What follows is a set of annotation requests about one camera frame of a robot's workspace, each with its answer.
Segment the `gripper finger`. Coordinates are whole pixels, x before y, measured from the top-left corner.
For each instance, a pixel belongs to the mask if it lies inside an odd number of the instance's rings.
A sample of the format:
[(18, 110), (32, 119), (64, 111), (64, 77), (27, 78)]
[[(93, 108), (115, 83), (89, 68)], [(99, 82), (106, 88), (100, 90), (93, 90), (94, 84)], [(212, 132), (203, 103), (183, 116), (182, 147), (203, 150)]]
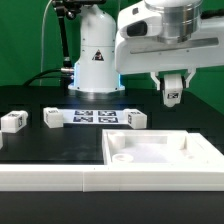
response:
[(154, 81), (156, 89), (161, 90), (161, 81), (159, 79), (159, 72), (150, 72), (151, 79)]
[(196, 74), (195, 68), (191, 68), (186, 71), (186, 73), (184, 75), (184, 87), (185, 88), (188, 88), (190, 86), (190, 82), (195, 74)]

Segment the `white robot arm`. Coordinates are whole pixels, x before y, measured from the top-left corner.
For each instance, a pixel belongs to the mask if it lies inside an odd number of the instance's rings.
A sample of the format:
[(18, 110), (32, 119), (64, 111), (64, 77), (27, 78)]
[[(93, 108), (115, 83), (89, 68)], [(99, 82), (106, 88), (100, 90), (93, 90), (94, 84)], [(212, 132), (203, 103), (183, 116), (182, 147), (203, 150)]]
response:
[(119, 77), (148, 73), (166, 100), (177, 100), (198, 68), (224, 65), (224, 11), (203, 0), (141, 0), (113, 19), (81, 7), (81, 52), (69, 90), (92, 97), (124, 89)]

